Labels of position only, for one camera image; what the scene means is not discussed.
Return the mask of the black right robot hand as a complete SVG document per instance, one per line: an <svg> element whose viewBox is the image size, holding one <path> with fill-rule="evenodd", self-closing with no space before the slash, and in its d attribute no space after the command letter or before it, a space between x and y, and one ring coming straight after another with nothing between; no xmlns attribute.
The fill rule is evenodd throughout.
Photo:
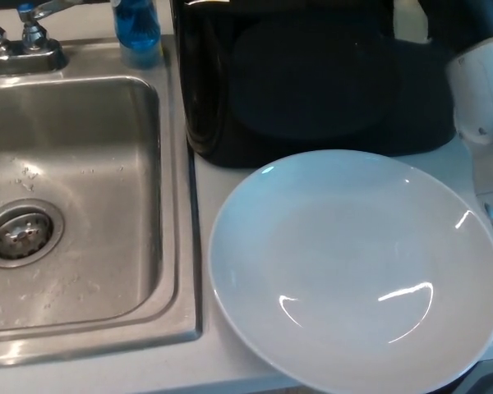
<svg viewBox="0 0 493 394"><path fill-rule="evenodd" d="M429 37L454 52L493 38L493 0L423 0Z"/></svg>

